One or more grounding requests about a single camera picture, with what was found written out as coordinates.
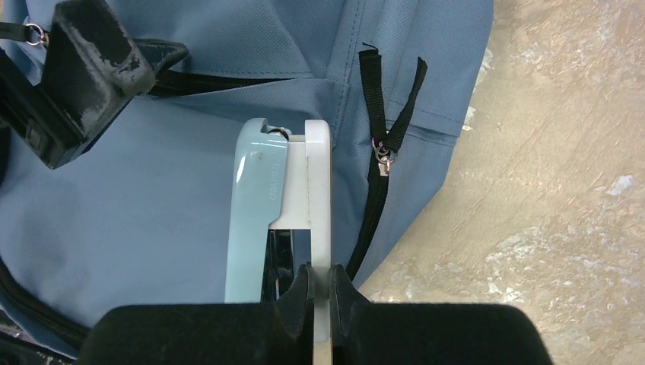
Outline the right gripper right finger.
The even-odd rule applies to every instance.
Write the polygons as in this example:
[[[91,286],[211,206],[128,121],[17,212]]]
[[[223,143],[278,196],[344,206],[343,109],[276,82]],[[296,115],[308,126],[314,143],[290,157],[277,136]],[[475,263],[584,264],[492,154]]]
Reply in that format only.
[[[329,273],[334,364],[550,364],[528,316],[483,303],[373,303]]]

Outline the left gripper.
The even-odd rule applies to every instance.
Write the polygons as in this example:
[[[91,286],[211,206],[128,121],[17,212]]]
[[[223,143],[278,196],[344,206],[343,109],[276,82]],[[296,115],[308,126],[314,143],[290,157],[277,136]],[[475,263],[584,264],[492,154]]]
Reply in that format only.
[[[182,43],[131,38],[105,1],[60,2],[39,84],[1,50],[1,121],[57,169],[87,153],[135,96],[188,53]]]

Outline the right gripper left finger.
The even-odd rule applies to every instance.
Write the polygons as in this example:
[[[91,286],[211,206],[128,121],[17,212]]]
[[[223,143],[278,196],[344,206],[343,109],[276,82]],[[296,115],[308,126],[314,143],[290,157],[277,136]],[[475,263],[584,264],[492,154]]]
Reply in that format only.
[[[78,364],[311,364],[308,265],[272,303],[122,306],[91,330]]]

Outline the light blue stapler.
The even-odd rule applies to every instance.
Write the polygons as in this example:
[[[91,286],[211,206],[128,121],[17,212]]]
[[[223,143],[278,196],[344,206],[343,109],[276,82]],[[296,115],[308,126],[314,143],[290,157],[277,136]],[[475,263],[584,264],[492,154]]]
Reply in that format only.
[[[331,139],[247,121],[237,140],[230,205],[222,364],[312,364],[331,347]]]

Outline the blue backpack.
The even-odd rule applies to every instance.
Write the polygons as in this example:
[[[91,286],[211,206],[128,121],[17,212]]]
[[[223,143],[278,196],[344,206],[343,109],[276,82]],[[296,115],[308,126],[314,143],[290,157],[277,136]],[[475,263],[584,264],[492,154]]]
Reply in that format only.
[[[111,1],[131,37],[188,57],[84,156],[47,168],[1,133],[1,307],[75,356],[129,304],[224,299],[234,145],[264,117],[332,137],[332,261],[362,284],[443,185],[491,1]]]

